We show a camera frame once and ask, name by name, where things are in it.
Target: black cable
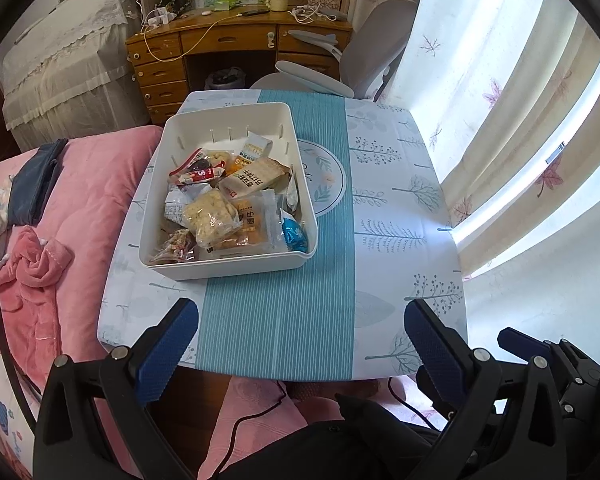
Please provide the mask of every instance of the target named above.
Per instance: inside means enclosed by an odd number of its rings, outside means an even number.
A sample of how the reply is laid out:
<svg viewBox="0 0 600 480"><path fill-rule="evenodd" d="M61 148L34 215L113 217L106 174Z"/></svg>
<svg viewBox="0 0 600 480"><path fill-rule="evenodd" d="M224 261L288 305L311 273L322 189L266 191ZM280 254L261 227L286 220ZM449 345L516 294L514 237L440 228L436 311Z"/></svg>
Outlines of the black cable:
<svg viewBox="0 0 600 480"><path fill-rule="evenodd" d="M389 387L389 392L392 394L392 396L394 396L394 399L397 400L398 402L400 402L401 404L403 404L404 406L406 406L407 408L409 408L413 413L415 413L417 416L419 416L424 423L429 426L432 430L435 431L439 431L438 428L436 428L433 424L431 424L429 422L429 420L427 419L426 416L424 416L422 413L420 413L418 410L416 410L413 406L411 406L408 402L405 402L404 400L402 400L400 397L398 397L398 395L394 392L394 389L391 387L391 379L393 379L393 377L389 377L389 381L387 382L387 386Z"/></svg>
<svg viewBox="0 0 600 480"><path fill-rule="evenodd" d="M18 402L18 406L20 407L20 411L24 416L24 419L27 421L29 428L33 434L36 433L36 419L31 413L31 408L29 407L29 403L24 396L22 391L22 385L20 384L20 378L18 377L18 373L14 366L13 355L9 350L9 343L7 342L7 334L4 331L4 320L2 319L2 308L0 307L0 354L2 355L2 360L4 362L4 369L7 372L7 377L9 378L9 383L11 384L11 389L13 390L13 394L16 397L16 401Z"/></svg>
<svg viewBox="0 0 600 480"><path fill-rule="evenodd" d="M210 480L218 478L218 475L222 471L222 468L224 467L224 465L231 458L231 455L234 452L235 435L238 433L238 426L240 425L240 423L244 422L245 420L251 420L252 418L258 418L259 416L267 415L267 413L275 410L280 404L282 404L283 399L286 397L286 391L285 391L285 389L282 386L280 386L280 381L276 381L276 384L280 388L280 391L282 392L282 395L280 396L280 398L276 401L276 403L273 406L269 406L263 412L256 413L255 415L243 416L243 417L241 417L241 418L239 418L238 420L235 421L234 428L232 429L232 432L231 432L231 442L229 444L229 449L227 450L226 455L224 456L224 458L222 459L222 461L219 463L218 467L216 467L216 470L214 471L214 473L211 475Z"/></svg>

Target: metal screw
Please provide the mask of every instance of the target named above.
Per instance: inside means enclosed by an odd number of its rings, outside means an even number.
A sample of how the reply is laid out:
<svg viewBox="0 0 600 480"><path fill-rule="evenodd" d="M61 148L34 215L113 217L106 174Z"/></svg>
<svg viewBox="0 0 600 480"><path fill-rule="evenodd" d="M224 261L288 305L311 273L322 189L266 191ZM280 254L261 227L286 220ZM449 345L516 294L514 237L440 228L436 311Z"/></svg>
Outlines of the metal screw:
<svg viewBox="0 0 600 480"><path fill-rule="evenodd" d="M540 355L537 355L536 357L534 357L534 364L538 368L546 368L546 359Z"/></svg>
<svg viewBox="0 0 600 480"><path fill-rule="evenodd" d="M491 354L488 350L484 348L476 348L474 350L474 357L478 359L478 361L482 361L483 363L491 359Z"/></svg>
<svg viewBox="0 0 600 480"><path fill-rule="evenodd" d="M56 357L54 359L54 366L61 368L68 362L69 362L69 358L64 354L60 354L58 357Z"/></svg>
<svg viewBox="0 0 600 480"><path fill-rule="evenodd" d="M111 351L111 357L113 357L116 361L120 359L124 359L129 354L129 348L126 346L116 346Z"/></svg>

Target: cup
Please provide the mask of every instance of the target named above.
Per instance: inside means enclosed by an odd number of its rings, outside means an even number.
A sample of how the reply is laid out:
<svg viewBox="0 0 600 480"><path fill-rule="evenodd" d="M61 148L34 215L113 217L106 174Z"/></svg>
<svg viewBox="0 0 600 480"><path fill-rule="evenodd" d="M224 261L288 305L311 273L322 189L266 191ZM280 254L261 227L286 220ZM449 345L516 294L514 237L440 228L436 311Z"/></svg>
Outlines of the cup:
<svg viewBox="0 0 600 480"><path fill-rule="evenodd" d="M285 12L289 5L289 0L267 0L265 3L274 12Z"/></svg>

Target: tablecloth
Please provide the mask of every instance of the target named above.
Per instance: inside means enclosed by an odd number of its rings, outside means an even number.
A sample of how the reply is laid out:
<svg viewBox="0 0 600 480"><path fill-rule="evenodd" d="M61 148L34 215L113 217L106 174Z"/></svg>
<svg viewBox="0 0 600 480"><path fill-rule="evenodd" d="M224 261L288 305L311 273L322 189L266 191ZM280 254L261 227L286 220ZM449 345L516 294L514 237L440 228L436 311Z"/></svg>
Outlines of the tablecloth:
<svg viewBox="0 0 600 480"><path fill-rule="evenodd" d="M272 101L292 111L320 214L316 255L301 269L189 282L144 268L149 163L110 266L99 339L131 346L185 296L198 305L200 328L183 365L296 381L416 371L406 303L425 298L464 337L466 313L449 215L413 118L366 101L267 90L193 92L178 113ZM285 283L293 283L292 298Z"/></svg>

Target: folded dark pants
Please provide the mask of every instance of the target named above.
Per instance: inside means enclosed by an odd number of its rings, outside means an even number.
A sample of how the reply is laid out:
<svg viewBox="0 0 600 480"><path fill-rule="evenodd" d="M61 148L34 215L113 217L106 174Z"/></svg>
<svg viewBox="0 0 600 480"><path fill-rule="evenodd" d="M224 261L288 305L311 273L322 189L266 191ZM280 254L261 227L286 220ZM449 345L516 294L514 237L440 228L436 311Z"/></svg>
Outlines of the folded dark pants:
<svg viewBox="0 0 600 480"><path fill-rule="evenodd" d="M68 140L43 144L13 178L7 208L9 227L37 225L62 170L58 158Z"/></svg>

